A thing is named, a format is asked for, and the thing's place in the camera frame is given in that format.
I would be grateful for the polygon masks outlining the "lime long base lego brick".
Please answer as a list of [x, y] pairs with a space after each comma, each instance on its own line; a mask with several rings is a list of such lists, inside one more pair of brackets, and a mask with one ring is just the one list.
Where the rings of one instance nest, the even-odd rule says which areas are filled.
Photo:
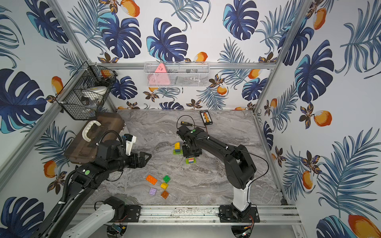
[[173, 154], [174, 154], [174, 155], [181, 155], [181, 154], [183, 154], [183, 151], [181, 150], [180, 153], [175, 153], [175, 151], [173, 150]]

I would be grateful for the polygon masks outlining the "orange long lego brick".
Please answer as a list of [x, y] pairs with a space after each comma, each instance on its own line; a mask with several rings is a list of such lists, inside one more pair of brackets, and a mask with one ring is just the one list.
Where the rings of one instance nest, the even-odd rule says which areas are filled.
[[146, 180], [147, 180], [149, 183], [151, 183], [152, 185], [156, 185], [156, 183], [158, 182], [158, 180], [157, 180], [155, 177], [153, 177], [152, 175], [148, 175], [148, 176], [146, 177]]

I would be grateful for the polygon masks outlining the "purple square lego brick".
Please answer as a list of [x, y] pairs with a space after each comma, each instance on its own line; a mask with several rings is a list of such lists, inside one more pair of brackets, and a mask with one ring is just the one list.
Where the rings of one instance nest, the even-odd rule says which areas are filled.
[[149, 190], [149, 195], [151, 195], [151, 196], [155, 196], [156, 195], [156, 193], [157, 193], [157, 189], [156, 188], [150, 188], [150, 190]]

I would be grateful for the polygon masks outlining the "green square lego brick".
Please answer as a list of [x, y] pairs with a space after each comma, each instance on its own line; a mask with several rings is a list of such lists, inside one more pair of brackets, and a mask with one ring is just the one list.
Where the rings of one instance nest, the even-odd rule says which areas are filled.
[[168, 183], [170, 180], [171, 180], [171, 178], [170, 178], [168, 175], [166, 175], [166, 176], [163, 178], [163, 181], [164, 181], [165, 183]]

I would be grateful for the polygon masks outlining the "brown square lego brick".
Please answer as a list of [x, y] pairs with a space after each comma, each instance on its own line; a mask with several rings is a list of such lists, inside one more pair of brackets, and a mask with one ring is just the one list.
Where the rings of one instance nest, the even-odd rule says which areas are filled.
[[164, 190], [162, 193], [161, 193], [161, 196], [164, 198], [164, 199], [167, 199], [168, 196], [169, 196], [169, 192]]

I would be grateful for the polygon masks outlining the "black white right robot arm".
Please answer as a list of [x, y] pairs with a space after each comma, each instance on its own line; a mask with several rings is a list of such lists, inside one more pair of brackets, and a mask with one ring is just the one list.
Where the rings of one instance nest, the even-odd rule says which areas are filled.
[[250, 217], [251, 184], [257, 168], [247, 148], [243, 145], [233, 146], [210, 136], [201, 128], [189, 129], [180, 126], [177, 135], [183, 141], [183, 156], [195, 158], [206, 151], [224, 163], [229, 183], [234, 187], [233, 201], [230, 206], [221, 206], [221, 221], [244, 222]]

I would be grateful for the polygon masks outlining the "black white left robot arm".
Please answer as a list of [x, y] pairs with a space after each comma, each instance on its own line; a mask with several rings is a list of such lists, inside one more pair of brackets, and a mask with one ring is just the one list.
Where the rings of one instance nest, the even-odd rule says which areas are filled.
[[66, 231], [79, 209], [103, 181], [125, 168], [143, 168], [152, 158], [150, 153], [127, 155], [127, 138], [114, 130], [104, 132], [97, 142], [96, 158], [82, 164], [67, 176], [61, 199], [31, 235], [33, 238], [59, 238]]

